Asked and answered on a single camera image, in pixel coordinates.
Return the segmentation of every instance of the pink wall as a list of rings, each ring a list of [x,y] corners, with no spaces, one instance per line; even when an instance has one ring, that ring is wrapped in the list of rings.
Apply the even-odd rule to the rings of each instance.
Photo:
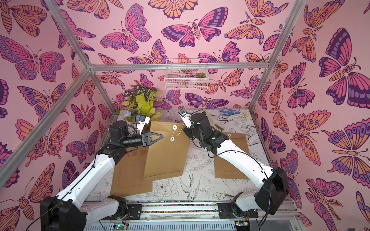
[[[364,230],[370,228],[370,49],[363,44],[370,32],[361,28],[370,21],[364,14],[369,2],[312,0],[307,18],[324,4],[330,6],[325,21],[318,14],[305,23],[301,12],[289,50],[280,56],[288,70],[271,75],[254,112],[274,167],[289,172],[291,197],[307,230]],[[316,29],[315,36],[304,38],[309,29]],[[352,63],[361,69],[344,68]],[[341,79],[330,81],[339,70],[345,72]]]

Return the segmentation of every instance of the white wire basket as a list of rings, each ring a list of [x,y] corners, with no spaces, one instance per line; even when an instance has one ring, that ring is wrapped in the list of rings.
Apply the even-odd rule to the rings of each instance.
[[[176,63],[168,63],[168,61],[172,62],[172,60],[176,60]],[[188,58],[188,60],[196,60],[197,63],[186,63],[182,67],[176,65],[179,60],[181,59],[171,58],[166,60],[166,73],[164,76],[166,90],[174,88],[207,90],[209,81],[208,60]],[[204,78],[199,78],[199,73],[203,73]]]

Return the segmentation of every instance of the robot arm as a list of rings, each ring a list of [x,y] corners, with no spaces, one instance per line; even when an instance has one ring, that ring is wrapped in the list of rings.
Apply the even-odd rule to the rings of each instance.
[[[258,162],[226,135],[213,131],[206,112],[188,114],[182,109],[179,114],[186,125],[184,132],[190,139],[198,139],[201,147],[233,164],[256,185],[255,192],[240,193],[234,198],[231,206],[234,214],[242,217],[246,211],[255,208],[275,214],[289,193],[286,172],[281,168],[274,170]]]

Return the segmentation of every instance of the line-drawn bird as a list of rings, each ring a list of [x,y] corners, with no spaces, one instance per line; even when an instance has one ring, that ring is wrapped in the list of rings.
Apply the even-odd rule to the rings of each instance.
[[[180,184],[181,184],[181,188],[182,190],[185,192],[185,193],[188,193],[188,200],[194,200],[198,194],[198,191],[199,191],[199,184],[200,184],[200,180],[198,180],[198,187],[197,188],[194,188],[194,175],[193,173],[189,174],[189,179],[190,179],[190,186],[187,186],[185,185],[185,183],[181,180],[181,177],[180,177]]]

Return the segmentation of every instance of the table surface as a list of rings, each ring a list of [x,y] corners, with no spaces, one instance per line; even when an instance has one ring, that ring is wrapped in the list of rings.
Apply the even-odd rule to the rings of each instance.
[[[179,110],[161,111],[163,122],[182,122]],[[216,123],[224,132],[244,133],[248,140],[250,155],[265,165],[269,165],[252,117],[247,109],[211,109],[211,125]],[[113,171],[109,171],[90,192],[87,201],[101,201],[110,195]],[[189,197],[189,187],[198,189],[195,199]],[[250,180],[215,178],[214,159],[209,158],[204,149],[190,142],[184,173],[181,177],[153,181],[153,191],[125,197],[130,201],[209,201],[230,200],[239,192],[254,191]]]

